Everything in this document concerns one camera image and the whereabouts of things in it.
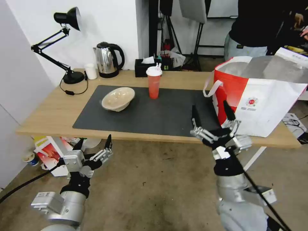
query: white table leg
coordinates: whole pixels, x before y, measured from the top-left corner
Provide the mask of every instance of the white table leg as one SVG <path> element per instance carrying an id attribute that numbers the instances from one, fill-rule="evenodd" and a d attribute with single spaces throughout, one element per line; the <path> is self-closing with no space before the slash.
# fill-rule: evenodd
<path id="1" fill-rule="evenodd" d="M 247 171 L 250 166 L 257 160 L 257 158 L 262 154 L 262 152 L 266 149 L 265 146 L 262 146 L 258 149 L 258 151 L 253 155 L 253 157 L 248 161 L 245 165 L 244 170 Z"/>

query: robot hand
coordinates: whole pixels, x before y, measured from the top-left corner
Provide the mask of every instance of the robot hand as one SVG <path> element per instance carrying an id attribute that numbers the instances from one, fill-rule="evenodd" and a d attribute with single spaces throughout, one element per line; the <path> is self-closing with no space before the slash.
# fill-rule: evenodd
<path id="1" fill-rule="evenodd" d="M 228 146 L 234 146 L 241 151 L 251 146 L 251 139 L 246 135 L 235 135 L 241 121 L 236 120 L 232 108 L 224 101 L 224 109 L 227 115 L 228 123 L 225 128 L 208 131 L 201 127 L 201 121 L 196 106 L 192 106 L 192 125 L 193 130 L 190 133 L 200 139 L 203 144 L 211 147 L 212 150 L 221 150 Z"/>

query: stainless steel kettle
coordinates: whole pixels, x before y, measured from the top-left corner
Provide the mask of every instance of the stainless steel kettle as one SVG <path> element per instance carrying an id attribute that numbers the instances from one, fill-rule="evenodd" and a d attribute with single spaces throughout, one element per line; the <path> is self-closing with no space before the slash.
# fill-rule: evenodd
<path id="1" fill-rule="evenodd" d="M 112 78 L 119 74 L 124 65 L 123 50 L 116 44 L 101 42 L 93 48 L 99 75 L 103 78 Z M 122 62 L 118 64 L 115 50 L 120 52 Z"/>

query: lamp shade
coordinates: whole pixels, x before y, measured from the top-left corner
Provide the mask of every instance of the lamp shade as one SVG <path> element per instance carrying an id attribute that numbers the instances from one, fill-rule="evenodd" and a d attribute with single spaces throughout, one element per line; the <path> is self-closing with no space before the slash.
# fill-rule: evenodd
<path id="1" fill-rule="evenodd" d="M 73 7 L 67 13 L 55 13 L 54 19 L 60 24 L 69 24 L 76 30 L 81 28 L 81 17 L 78 7 Z"/>

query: black desk lamp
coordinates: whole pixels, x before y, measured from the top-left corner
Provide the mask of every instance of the black desk lamp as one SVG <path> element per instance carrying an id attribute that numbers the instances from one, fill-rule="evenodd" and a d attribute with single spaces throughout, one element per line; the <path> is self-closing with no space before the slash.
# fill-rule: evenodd
<path id="1" fill-rule="evenodd" d="M 56 64 L 58 67 L 62 68 L 66 71 L 65 76 L 63 77 L 63 81 L 67 84 L 74 84 L 79 83 L 82 80 L 84 80 L 84 75 L 81 72 L 74 72 L 71 70 L 71 67 L 63 64 L 59 61 L 54 60 L 53 58 L 49 57 L 45 53 L 43 53 L 43 50 L 52 44 L 56 43 L 57 41 L 60 41 L 61 39 L 68 36 L 70 29 L 66 27 L 67 24 L 71 25 L 76 30 L 80 31 L 81 27 L 81 17 L 79 13 L 79 9 L 77 7 L 74 7 L 70 9 L 67 13 L 55 13 L 54 19 L 57 23 L 59 23 L 62 26 L 62 29 L 55 33 L 54 35 L 48 37 L 47 39 L 39 42 L 38 44 L 35 44 L 31 47 L 31 50 L 35 53 L 39 54 L 40 56 L 44 57 L 45 59 L 51 61 L 52 63 Z M 53 42 L 46 42 L 49 39 L 53 38 L 54 36 L 64 33 L 64 36 L 61 38 L 53 41 Z"/>

